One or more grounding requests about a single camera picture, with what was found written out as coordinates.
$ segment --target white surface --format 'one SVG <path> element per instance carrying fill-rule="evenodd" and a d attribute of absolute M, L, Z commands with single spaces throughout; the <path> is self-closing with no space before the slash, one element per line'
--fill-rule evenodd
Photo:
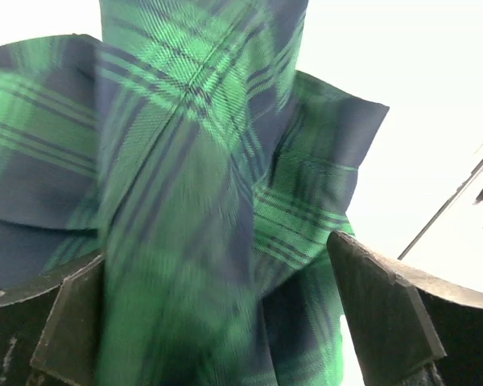
<path fill-rule="evenodd" d="M 0 2 L 0 44 L 74 32 L 100 38 L 98 1 Z M 391 107 L 349 216 L 363 243 L 398 256 L 483 141 L 483 0 L 310 0 L 299 69 Z M 437 259 L 433 269 L 477 281 Z M 345 385 L 358 386 L 348 347 Z"/>

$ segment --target plaid fabric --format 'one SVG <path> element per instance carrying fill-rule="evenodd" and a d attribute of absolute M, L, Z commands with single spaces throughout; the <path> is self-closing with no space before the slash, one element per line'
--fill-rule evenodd
<path fill-rule="evenodd" d="M 295 71 L 306 7 L 104 0 L 103 44 L 0 47 L 0 287 L 99 244 L 99 385 L 340 384 L 324 243 L 387 108 Z"/>

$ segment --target green plaid shirt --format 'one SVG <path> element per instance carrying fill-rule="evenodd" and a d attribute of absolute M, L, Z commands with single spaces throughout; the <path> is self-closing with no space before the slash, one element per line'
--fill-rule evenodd
<path fill-rule="evenodd" d="M 105 250 L 97 384 L 340 384 L 325 241 L 387 107 L 295 70 L 307 4 L 103 0 L 103 43 L 0 47 L 0 288 Z"/>

